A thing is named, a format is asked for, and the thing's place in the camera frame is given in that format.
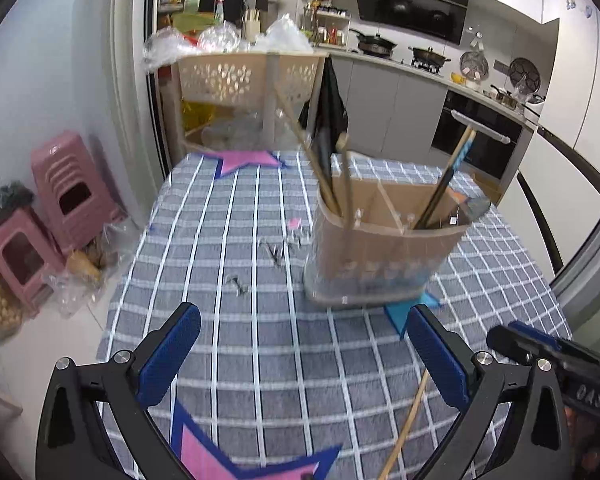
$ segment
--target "table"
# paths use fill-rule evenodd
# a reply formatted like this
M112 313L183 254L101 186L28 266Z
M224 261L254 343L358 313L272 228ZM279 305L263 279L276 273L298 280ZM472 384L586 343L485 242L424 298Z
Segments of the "table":
M174 399L244 467L286 462L342 444L328 479L375 479L416 393L424 366L382 308L331 310L302 290L307 245L277 267L260 239L281 243L290 219L308 225L317 181L302 155L286 167L246 167L214 179L218 161L189 154L162 186L135 258L110 304L98 358L134 348L180 304L195 303L202 331L171 391L149 411L168 438ZM434 182L439 168L353 158L354 175ZM466 174L452 187L480 193ZM226 283L238 276L241 296ZM486 332L513 319L570 337L548 283L495 208L475 223L427 290L449 330L474 350ZM506 405L475 457L487 460ZM392 478L417 471L444 437L457 410L432 382ZM104 423L129 474L134 464L111 412Z

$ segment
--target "pink stool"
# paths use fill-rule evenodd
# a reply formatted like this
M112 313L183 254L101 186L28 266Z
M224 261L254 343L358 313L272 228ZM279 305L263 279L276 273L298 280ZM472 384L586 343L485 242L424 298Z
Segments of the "pink stool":
M62 257L38 216L30 208L16 209L0 226L0 273L32 315L53 292L42 276L63 270Z
M31 153L38 195L60 250L81 250L122 218L80 135L65 132Z

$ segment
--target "star-shaped placemat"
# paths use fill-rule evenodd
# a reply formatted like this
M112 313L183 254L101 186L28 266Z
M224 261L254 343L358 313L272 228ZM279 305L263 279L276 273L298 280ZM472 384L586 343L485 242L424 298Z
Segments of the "star-shaped placemat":
M216 158L216 180L247 166L264 168L284 168L285 163L271 152L213 152L205 153L209 158Z
M341 447L330 447L284 464L241 469L193 422L177 400L173 409L171 449L196 480L298 480L306 473L313 474L314 480L324 480Z

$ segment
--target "white floor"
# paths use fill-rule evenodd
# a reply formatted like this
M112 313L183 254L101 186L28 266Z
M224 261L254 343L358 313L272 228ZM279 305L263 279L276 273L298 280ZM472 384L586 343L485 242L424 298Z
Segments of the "white floor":
M79 365L94 362L117 282L109 280L98 304L84 305L68 319L44 306L0 345L0 389L23 407L20 416L0 420L0 448L23 480L35 479L38 423L54 365L64 356Z

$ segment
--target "oven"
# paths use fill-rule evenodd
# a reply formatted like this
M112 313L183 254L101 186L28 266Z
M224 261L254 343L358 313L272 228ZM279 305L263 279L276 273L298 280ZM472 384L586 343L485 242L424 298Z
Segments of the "oven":
M452 117L452 110L456 110L511 139L509 144L502 144L478 132L464 159L474 168L501 179L513 150L516 149L522 126L495 110L450 90L446 93L445 105L442 108L438 127L431 143L432 148L449 155L454 152L465 129L464 124L460 124Z

